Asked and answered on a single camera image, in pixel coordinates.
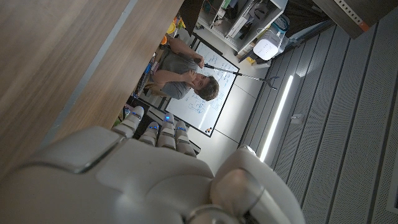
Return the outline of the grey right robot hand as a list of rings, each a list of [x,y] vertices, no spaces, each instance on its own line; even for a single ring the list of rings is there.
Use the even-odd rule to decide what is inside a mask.
[[[133,135],[138,106],[113,129],[79,130],[1,181],[2,223],[303,223],[287,184],[248,146],[212,172],[172,114]]]

